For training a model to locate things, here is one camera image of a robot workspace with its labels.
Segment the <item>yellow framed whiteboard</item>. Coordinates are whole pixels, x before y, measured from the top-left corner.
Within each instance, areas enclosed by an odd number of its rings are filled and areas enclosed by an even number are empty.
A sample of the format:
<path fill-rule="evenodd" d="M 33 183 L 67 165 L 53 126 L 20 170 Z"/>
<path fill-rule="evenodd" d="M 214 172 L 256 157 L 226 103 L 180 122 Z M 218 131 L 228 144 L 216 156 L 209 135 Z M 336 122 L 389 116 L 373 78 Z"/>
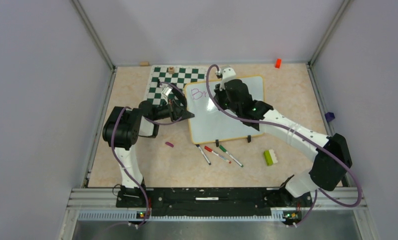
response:
<path fill-rule="evenodd" d="M 187 100 L 187 110 L 195 115 L 188 120 L 191 140 L 194 144 L 262 135 L 256 129 L 246 126 L 219 111 L 208 97 L 204 81 L 187 84 L 184 93 Z"/>

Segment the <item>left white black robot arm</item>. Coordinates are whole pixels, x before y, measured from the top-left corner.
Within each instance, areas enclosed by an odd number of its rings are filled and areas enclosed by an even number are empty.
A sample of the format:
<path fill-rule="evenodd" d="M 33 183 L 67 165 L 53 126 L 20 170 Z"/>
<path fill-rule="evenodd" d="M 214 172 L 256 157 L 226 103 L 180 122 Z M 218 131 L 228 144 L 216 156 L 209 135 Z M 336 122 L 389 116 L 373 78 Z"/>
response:
<path fill-rule="evenodd" d="M 174 124 L 191 119 L 195 114 L 174 100 L 155 106 L 142 101 L 138 108 L 116 106 L 106 120 L 102 138 L 111 147 L 122 174 L 119 198 L 128 198 L 136 207 L 147 201 L 147 193 L 140 172 L 135 144 L 139 138 L 155 138 L 159 127 L 165 125 L 157 120 L 170 119 Z"/>

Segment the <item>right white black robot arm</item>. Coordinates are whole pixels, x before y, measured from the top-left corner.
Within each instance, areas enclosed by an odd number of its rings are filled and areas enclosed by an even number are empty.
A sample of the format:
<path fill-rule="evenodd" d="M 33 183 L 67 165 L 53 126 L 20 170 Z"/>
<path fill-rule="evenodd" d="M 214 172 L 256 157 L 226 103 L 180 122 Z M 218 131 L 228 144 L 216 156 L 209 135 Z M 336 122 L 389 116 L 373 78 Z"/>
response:
<path fill-rule="evenodd" d="M 260 132 L 278 137 L 303 153 L 312 163 L 309 170 L 290 177 L 282 185 L 280 200 L 293 206 L 300 196 L 317 189 L 333 191 L 344 178 L 352 160 L 341 134 L 328 136 L 288 119 L 264 101 L 253 99 L 240 79 L 216 84 L 213 102 L 229 117 Z"/>

